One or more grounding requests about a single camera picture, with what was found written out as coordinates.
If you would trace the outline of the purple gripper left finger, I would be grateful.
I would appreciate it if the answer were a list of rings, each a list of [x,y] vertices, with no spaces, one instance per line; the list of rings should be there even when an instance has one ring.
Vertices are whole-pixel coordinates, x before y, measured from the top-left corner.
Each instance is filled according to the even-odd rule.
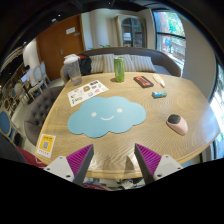
[[[67,157],[57,157],[44,170],[81,186],[93,155],[94,148],[90,144]]]

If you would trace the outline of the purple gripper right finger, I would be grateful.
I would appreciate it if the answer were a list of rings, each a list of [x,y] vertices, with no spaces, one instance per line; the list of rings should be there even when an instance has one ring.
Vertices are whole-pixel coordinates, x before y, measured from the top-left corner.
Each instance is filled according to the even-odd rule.
[[[182,169],[182,166],[170,155],[159,155],[140,144],[135,144],[134,154],[146,184]]]

